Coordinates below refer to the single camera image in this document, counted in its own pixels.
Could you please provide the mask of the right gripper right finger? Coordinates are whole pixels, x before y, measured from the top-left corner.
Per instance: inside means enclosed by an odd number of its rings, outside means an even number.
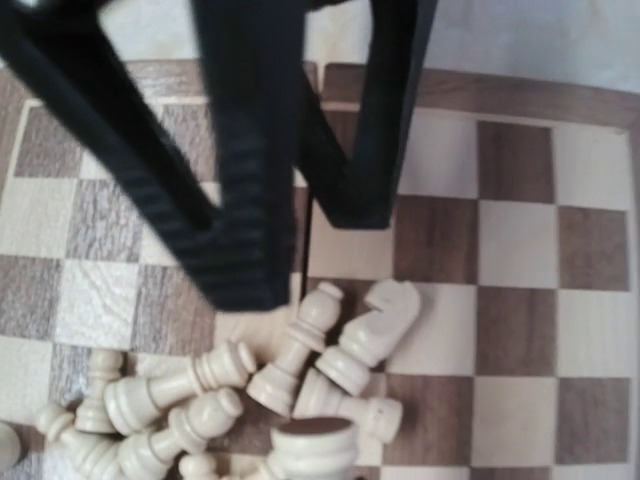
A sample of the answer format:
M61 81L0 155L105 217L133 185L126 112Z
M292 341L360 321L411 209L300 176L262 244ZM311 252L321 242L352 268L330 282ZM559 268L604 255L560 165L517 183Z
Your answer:
M310 82L303 83L299 170L329 223L339 229L390 224L423 62L432 1L373 1L372 38L353 150L346 155Z

